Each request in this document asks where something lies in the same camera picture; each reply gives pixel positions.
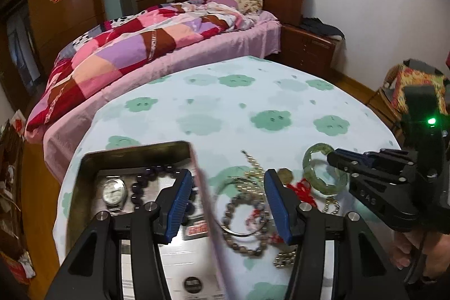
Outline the person's right hand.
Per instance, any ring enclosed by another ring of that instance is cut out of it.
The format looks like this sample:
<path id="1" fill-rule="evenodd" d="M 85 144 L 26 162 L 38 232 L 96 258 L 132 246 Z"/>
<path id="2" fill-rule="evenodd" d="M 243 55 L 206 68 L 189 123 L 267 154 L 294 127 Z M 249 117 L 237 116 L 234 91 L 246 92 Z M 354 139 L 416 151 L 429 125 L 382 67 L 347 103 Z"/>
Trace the person's right hand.
<path id="1" fill-rule="evenodd" d="M 395 231 L 390 248 L 390 262 L 398 269 L 409 267 L 412 262 L 412 249 L 421 250 L 426 255 L 422 275 L 437 279 L 449 268 L 449 235 L 438 232 L 425 233 L 414 230 L 406 233 Z"/>

